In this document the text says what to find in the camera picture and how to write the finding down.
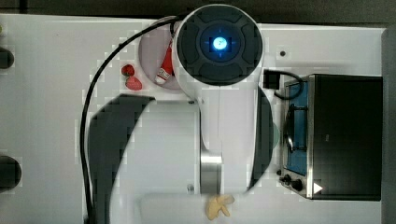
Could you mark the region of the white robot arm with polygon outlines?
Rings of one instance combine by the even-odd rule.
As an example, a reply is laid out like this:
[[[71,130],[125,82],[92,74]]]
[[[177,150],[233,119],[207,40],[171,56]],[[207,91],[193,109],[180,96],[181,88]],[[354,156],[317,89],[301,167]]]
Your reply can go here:
[[[199,7],[171,50],[178,91],[121,94],[91,121],[98,224],[143,224],[152,195],[245,194],[272,159],[258,24],[237,7]]]

